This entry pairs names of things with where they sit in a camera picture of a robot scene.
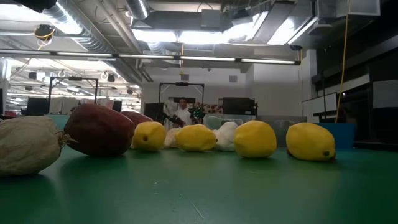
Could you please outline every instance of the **lemon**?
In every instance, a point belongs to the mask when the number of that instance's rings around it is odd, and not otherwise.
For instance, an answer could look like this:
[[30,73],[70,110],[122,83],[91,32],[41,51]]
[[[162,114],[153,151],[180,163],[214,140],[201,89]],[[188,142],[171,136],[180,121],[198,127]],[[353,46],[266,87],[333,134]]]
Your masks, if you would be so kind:
[[335,139],[325,128],[313,123],[291,126],[286,134],[288,153],[297,159],[327,161],[334,159]]
[[163,148],[166,130],[159,122],[148,121],[137,125],[132,145],[143,151],[159,151]]
[[268,157],[276,151],[276,135],[267,123],[249,121],[236,128],[234,146],[243,157]]
[[183,127],[176,135],[177,146],[187,152],[200,152],[216,146],[216,135],[201,124]]

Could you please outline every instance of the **ceiling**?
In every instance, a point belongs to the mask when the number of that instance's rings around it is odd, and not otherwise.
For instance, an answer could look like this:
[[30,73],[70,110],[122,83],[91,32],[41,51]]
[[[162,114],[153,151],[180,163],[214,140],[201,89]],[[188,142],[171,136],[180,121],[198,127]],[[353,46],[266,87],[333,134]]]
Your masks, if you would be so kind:
[[[79,22],[85,24],[86,27],[90,28],[90,33],[96,35],[97,38],[107,45],[107,49],[111,49],[117,53],[149,53],[154,54],[153,50],[149,48],[147,42],[137,40],[131,29],[138,24],[146,22],[131,20],[129,16],[129,10],[126,6],[126,0],[107,0],[110,5],[106,5],[105,2],[99,0],[58,0],[58,2],[66,2],[72,5],[74,14],[78,15]],[[273,4],[275,0],[260,0],[260,1],[232,1],[232,0],[147,0],[151,9],[151,14],[155,12],[163,12],[164,15],[172,15],[179,12],[183,14],[190,13],[190,15],[201,15],[202,10],[214,9],[216,11],[222,10],[229,19],[231,12],[236,12],[238,9],[250,8],[248,10],[251,15],[261,15],[263,12],[272,12]],[[296,0],[294,7],[288,11],[283,21],[286,18],[292,21],[292,28],[296,32],[302,24],[308,22],[312,18],[313,11],[312,0]],[[366,26],[372,21],[373,17],[353,17],[350,20],[350,34],[355,33],[357,30]],[[183,22],[182,17],[179,21],[174,24],[179,25],[179,22]],[[301,45],[305,49],[315,49],[324,45],[331,44],[336,41],[341,41],[343,35],[343,23],[342,18],[333,19],[330,24],[333,28],[327,33],[322,35],[309,35],[308,31],[312,28],[309,27],[295,42],[294,45]],[[38,40],[33,35],[33,31],[41,24],[47,24],[53,26],[54,23],[45,14],[39,14],[26,7],[17,6],[15,4],[6,4],[0,7],[0,48],[1,49],[24,49],[24,50],[52,50],[52,51],[71,51],[71,52],[86,52],[78,40],[78,35],[70,35],[59,30],[54,34],[50,42],[45,44]],[[280,24],[277,22],[273,24],[275,30],[278,31]],[[255,22],[252,22],[250,26],[256,26]],[[177,35],[181,35],[182,31],[173,30]],[[292,50],[288,45],[268,45],[267,42],[260,40],[245,40],[245,36],[251,30],[239,29],[236,35],[239,37],[234,40],[229,40],[228,43],[222,42],[220,44],[182,44],[181,42],[163,42],[162,46],[168,54],[180,54],[183,52],[184,55],[196,55],[196,56],[214,56],[214,57],[247,57],[247,58],[273,58],[281,60],[298,60],[297,52]],[[285,33],[281,33],[278,38],[285,38]],[[86,78],[98,78],[99,86],[103,87],[100,89],[99,95],[101,96],[125,96],[127,95],[127,89],[130,87],[134,88],[134,96],[139,97],[141,91],[136,88],[145,82],[161,81],[162,75],[160,72],[165,69],[170,69],[171,73],[175,73],[174,70],[178,70],[181,64],[179,62],[162,61],[162,60],[143,60],[137,62],[133,59],[123,60],[123,68],[119,68],[120,63],[113,62],[100,62],[94,59],[89,61],[77,61],[77,60],[54,60],[54,59],[29,59],[29,58],[7,58],[9,63],[12,64],[12,78],[11,78],[11,92],[14,93],[29,93],[32,91],[25,90],[24,85],[35,85],[34,93],[48,93],[48,78],[41,80],[33,80],[28,77],[29,72],[45,73],[46,77],[58,76],[58,73],[65,72],[66,77],[78,76]],[[200,62],[200,61],[185,61],[183,67],[187,68],[228,68],[240,70],[241,73],[246,73],[250,64],[242,63],[226,63],[226,62]],[[104,73],[114,73],[115,81],[113,83],[108,82],[104,77]],[[91,86],[88,82],[74,83],[65,80],[65,83],[70,86]],[[106,87],[113,86],[113,90],[105,89]],[[94,93],[93,88],[84,89],[84,94],[92,95]],[[54,89],[54,94],[65,93],[66,88],[60,87]]]

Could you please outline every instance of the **green table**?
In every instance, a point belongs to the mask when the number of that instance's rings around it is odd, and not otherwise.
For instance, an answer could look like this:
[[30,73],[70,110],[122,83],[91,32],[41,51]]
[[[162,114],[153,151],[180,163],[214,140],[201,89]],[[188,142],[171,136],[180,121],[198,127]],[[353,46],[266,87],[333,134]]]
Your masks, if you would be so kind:
[[0,223],[398,223],[397,171],[398,154],[367,150],[320,163],[66,147],[40,175],[0,179]]

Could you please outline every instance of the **white shirt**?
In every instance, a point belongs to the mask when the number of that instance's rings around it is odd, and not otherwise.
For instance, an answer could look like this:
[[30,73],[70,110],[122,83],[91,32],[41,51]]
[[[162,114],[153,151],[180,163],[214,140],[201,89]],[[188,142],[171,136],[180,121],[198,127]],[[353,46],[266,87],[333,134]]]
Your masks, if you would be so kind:
[[185,122],[185,125],[192,125],[191,113],[189,113],[187,108],[179,108],[175,115],[177,115],[183,122]]

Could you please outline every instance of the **man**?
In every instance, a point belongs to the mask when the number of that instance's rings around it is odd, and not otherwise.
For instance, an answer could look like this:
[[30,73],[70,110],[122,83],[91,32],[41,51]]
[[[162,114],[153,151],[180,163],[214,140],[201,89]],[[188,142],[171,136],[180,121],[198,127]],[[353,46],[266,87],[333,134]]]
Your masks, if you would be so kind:
[[183,127],[186,125],[192,125],[191,113],[187,108],[187,99],[184,97],[181,97],[180,105],[175,115],[177,115],[183,121]]

